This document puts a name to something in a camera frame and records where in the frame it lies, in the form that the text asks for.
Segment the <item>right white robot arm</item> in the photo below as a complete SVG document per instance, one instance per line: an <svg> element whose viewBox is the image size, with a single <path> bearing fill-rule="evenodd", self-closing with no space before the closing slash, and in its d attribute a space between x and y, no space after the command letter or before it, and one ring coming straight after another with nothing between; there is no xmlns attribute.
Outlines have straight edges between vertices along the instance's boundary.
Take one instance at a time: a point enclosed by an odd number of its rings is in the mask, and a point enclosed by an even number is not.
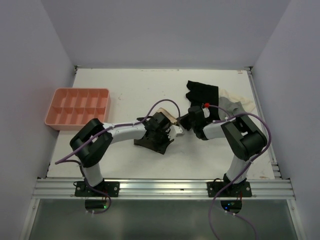
<svg viewBox="0 0 320 240"><path fill-rule="evenodd" d="M209 121L210 109L221 109L219 106L205 103L202 106L191 106L188 113L179 118L186 130L193 130L198 139L203 141L225 138L233 152L233 159L223 176L219 193L235 196L247 180L247 172L252 162L263 154L271 143L271 135L266 136L250 119L254 117L262 124L260 117L248 112L227 115L224 119Z"/></svg>

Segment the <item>olive underwear beige waistband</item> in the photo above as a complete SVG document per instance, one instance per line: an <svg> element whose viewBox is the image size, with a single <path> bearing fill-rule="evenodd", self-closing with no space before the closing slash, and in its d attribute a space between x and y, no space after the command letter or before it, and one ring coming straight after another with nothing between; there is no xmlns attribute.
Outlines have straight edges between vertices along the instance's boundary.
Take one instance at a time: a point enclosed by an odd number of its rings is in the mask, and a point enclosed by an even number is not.
<svg viewBox="0 0 320 240"><path fill-rule="evenodd" d="M181 127L178 126L178 120L162 107L152 116L148 116L142 124L146 132L141 139L133 140L134 145L162 155L165 154L167 147L174 139L183 133Z"/></svg>

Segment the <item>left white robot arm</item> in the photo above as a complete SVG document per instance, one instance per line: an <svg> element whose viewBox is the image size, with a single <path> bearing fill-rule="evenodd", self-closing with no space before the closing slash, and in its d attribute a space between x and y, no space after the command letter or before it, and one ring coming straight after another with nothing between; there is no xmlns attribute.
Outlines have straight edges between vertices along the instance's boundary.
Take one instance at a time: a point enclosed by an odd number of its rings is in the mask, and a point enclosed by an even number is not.
<svg viewBox="0 0 320 240"><path fill-rule="evenodd" d="M80 161L87 192L96 197L104 190L99 162L111 144L133 140L134 145L163 155L177 134L176 126L162 112L119 124L94 118L71 139L70 146Z"/></svg>

